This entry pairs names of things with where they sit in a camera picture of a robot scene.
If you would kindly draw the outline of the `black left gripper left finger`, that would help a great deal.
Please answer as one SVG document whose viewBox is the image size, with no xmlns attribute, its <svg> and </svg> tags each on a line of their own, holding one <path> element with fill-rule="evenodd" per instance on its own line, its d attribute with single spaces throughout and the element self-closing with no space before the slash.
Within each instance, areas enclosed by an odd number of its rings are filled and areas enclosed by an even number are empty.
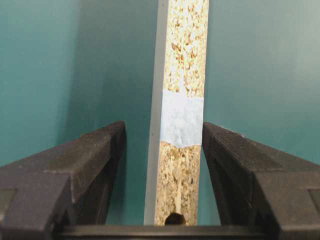
<svg viewBox="0 0 320 240">
<path fill-rule="evenodd" d="M 0 168 L 0 237 L 51 240 L 70 225 L 103 225 L 126 146 L 122 120 Z"/>
</svg>

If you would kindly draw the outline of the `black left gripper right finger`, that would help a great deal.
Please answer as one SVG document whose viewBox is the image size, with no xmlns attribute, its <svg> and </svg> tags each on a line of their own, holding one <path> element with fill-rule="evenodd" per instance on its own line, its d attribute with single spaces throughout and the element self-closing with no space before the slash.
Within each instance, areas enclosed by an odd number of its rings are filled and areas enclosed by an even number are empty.
<svg viewBox="0 0 320 240">
<path fill-rule="evenodd" d="M 202 148 L 222 225 L 260 227 L 271 240 L 319 239 L 318 164 L 208 122 Z"/>
</svg>

